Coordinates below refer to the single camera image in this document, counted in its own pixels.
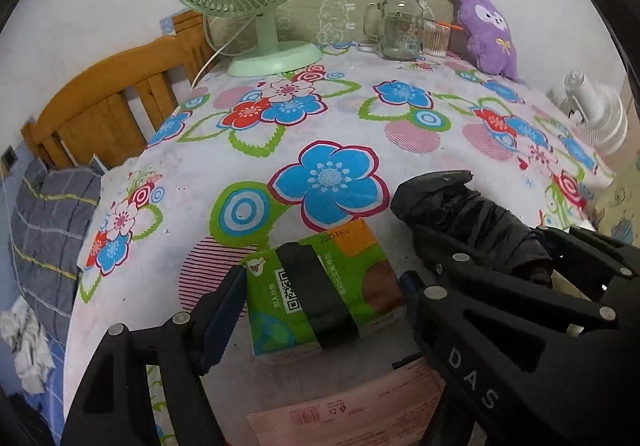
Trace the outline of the black plastic bag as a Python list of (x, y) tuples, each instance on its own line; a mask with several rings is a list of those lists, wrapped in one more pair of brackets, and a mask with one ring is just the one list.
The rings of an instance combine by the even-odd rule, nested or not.
[(532, 251), (534, 247), (527, 246), (525, 240), (535, 230), (469, 188), (472, 179), (469, 170), (418, 175), (398, 186), (390, 209), (412, 235), (426, 226), (488, 255), (513, 252), (522, 257), (526, 250)]

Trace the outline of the pink mask package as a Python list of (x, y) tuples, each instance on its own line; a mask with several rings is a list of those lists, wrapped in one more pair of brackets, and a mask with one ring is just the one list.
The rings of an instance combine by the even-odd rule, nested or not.
[(416, 445), (444, 388), (420, 358), (355, 388), (247, 420), (262, 445)]

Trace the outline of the green tissue pack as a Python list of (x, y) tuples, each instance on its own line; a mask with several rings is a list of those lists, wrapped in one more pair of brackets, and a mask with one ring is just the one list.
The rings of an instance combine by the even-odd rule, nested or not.
[(355, 342), (405, 305), (390, 261), (361, 219), (254, 253), (244, 265), (253, 352), (268, 362)]

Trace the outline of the blue checked bedsheet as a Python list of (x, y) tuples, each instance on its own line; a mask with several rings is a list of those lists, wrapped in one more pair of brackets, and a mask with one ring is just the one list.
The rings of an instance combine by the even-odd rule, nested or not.
[(21, 390), (18, 392), (26, 403), (39, 412), (41, 418), (47, 423), (55, 445), (60, 444), (65, 417), (64, 417), (64, 356), (65, 345), (47, 335), (49, 350), (54, 362), (54, 368), (49, 371), (44, 391), (32, 395)]

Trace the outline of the crumpled white grey cloth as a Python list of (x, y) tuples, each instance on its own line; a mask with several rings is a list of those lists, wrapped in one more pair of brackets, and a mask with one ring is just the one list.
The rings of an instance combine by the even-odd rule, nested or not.
[(11, 349), (23, 390), (30, 395), (42, 394), (55, 368), (46, 329), (23, 297), (1, 312), (0, 323), (2, 339)]

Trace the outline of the white small fan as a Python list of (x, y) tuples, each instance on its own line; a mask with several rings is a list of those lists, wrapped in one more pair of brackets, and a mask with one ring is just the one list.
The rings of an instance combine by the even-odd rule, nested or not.
[(614, 154), (623, 145), (628, 119), (622, 99), (612, 87), (591, 82), (586, 74), (575, 69), (548, 92), (548, 98), (603, 157)]

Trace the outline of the grey plaid pillow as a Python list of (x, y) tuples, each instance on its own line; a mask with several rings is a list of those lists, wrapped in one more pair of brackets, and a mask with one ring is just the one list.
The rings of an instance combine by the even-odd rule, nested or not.
[(39, 324), (65, 343), (79, 284), (77, 259), (101, 195), (103, 172), (91, 167), (27, 167), (11, 213), (14, 271)]

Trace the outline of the purple plush toy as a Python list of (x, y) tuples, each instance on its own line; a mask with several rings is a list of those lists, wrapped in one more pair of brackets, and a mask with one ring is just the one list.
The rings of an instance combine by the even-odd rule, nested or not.
[(518, 80), (518, 52), (508, 23), (490, 0), (458, 0), (457, 20), (465, 33), (466, 53), (487, 75)]

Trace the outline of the cotton swab container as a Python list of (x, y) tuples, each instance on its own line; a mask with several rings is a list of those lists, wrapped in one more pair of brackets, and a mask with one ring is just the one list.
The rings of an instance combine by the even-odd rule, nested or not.
[(451, 34), (462, 32), (463, 28), (456, 24), (441, 23), (431, 20), (423, 21), (422, 49), (423, 52), (443, 58), (449, 48)]

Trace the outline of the floral tablecloth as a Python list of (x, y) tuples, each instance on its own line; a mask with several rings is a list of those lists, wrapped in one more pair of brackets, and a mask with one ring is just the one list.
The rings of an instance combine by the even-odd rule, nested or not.
[(214, 70), (103, 177), (78, 259), (66, 402), (108, 327), (193, 309), (252, 252), (355, 221), (396, 272), (415, 269), (390, 199), (412, 177), (460, 169), (525, 224), (561, 229), (585, 224), (586, 200), (614, 177), (544, 93), (459, 58), (399, 63), (350, 47), (282, 75)]

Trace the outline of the glass mason jar mug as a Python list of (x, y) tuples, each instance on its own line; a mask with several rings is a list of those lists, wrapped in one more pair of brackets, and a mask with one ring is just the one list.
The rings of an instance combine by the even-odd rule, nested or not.
[(363, 14), (364, 36), (382, 58), (412, 61), (421, 53), (423, 8), (420, 0), (378, 0)]

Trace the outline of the wooden bed headboard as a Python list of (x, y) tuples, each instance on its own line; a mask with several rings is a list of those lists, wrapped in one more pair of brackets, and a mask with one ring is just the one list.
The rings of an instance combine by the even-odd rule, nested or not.
[(146, 140), (124, 91), (134, 88), (158, 129), (178, 106), (169, 70), (181, 67), (193, 80), (213, 55), (201, 13), (189, 10), (171, 21), (172, 35), (104, 58), (58, 91), (39, 118), (22, 127), (29, 151), (58, 169), (85, 165), (94, 156), (117, 167), (140, 155)]

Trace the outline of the wall socket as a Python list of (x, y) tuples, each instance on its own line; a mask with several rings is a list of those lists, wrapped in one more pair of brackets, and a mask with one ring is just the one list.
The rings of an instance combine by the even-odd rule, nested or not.
[(17, 156), (11, 146), (9, 146), (1, 155), (1, 162), (8, 170), (10, 170), (14, 166), (14, 163), (17, 162)]

